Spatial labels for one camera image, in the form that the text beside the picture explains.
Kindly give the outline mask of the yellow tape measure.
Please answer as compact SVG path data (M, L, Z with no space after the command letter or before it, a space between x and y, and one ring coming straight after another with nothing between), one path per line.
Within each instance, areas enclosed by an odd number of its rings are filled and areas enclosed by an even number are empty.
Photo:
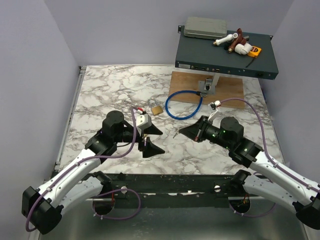
M252 49L248 52L248 56L252 58L257 58L261 53L262 49L257 46L252 46Z

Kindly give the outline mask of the white pipe elbow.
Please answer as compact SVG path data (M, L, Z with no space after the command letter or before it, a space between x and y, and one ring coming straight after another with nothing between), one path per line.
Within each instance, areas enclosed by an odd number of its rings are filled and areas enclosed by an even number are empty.
M234 51L239 55L248 55L249 52L252 50L252 48L253 46L249 43L245 43L245 44L238 43L235 46Z

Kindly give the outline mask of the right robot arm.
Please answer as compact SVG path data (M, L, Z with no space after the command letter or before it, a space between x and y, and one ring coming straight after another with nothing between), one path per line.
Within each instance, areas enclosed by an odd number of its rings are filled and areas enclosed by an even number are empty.
M249 175L230 183L230 191L241 196L245 192L279 204L304 225L320 228L320 185L267 154L260 145L244 137L244 127L234 118L225 117L220 127L213 126L208 117L183 127L179 133L195 142L209 142L228 150L229 157L239 165L262 174L267 180Z

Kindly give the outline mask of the grey metal socket bracket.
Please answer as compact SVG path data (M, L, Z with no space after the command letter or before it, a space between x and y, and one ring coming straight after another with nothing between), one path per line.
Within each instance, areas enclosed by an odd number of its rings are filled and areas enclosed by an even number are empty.
M212 78L198 81L198 91L202 97L216 94L216 86Z

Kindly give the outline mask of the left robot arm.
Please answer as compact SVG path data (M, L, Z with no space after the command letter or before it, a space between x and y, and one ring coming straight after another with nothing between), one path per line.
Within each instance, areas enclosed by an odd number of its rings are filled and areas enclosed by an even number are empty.
M135 144L143 158L164 154L150 135L163 132L141 108L130 108L133 124L118 110L107 113L102 127L85 144L79 155L57 175L37 188L28 187L22 194L21 212L26 217L27 232L38 230L45 235L53 230L63 215L92 197L111 196L115 190L102 172L92 173L105 160L128 155Z

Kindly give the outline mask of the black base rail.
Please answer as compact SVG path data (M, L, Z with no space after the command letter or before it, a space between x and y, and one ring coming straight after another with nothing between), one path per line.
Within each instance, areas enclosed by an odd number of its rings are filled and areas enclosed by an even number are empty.
M93 202L99 211L116 209L227 208L229 198L244 197L245 179L251 174L239 170L234 175L125 174L101 171L87 174L102 184L102 193Z

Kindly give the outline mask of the white pipe with brass end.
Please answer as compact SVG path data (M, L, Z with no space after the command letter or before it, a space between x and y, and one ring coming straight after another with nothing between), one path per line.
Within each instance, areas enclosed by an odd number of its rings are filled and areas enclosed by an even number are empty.
M239 36L239 34L237 32L233 33L233 34L228 34L227 36L220 38L220 39L216 39L213 42L214 46L220 46L223 43L226 42L232 42L233 40L235 40L237 37Z

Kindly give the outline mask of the brown pipe fitting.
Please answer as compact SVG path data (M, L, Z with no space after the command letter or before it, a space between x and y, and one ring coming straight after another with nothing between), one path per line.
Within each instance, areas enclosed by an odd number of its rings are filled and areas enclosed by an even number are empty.
M232 53L238 44L244 45L247 42L247 38L243 36L243 31L241 28L238 28L236 32L232 35L233 41L228 47L228 52Z

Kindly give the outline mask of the grey plastic case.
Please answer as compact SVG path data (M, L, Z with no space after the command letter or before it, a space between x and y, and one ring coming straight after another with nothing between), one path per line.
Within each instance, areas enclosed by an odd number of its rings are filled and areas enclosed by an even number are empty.
M183 34L190 38L215 40L227 36L227 22L222 19L188 17Z

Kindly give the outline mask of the wooden board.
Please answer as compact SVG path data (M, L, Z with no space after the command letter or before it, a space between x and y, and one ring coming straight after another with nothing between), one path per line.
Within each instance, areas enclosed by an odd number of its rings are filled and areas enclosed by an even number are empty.
M207 74L197 74L189 72L173 71L169 87L169 95L178 91L203 91L205 80L214 77ZM215 93L208 93L203 99L203 104L207 105L216 100L225 100L229 98L244 98L244 86L241 78L220 76L217 85L213 85ZM172 101L198 104L200 97L194 93L179 93L171 98Z

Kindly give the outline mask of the brass padlock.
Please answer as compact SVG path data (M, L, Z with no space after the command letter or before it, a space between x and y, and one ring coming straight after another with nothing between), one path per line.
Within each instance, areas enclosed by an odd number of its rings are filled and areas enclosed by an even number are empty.
M154 99L154 98L150 98L148 101L147 101L150 109L151 109L151 112L154 116L158 116L160 114L162 114L164 111L163 111L163 108L158 104L157 100Z

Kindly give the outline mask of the blue rack network switch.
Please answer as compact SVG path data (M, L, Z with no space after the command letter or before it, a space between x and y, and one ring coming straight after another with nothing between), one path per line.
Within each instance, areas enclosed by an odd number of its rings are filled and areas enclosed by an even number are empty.
M238 53L229 53L225 45L214 46L212 39L187 37L184 26L180 33L175 57L175 67L187 70L229 74L242 77L274 80L278 66L272 47L272 37L267 34L244 32L249 43L261 48L257 58Z

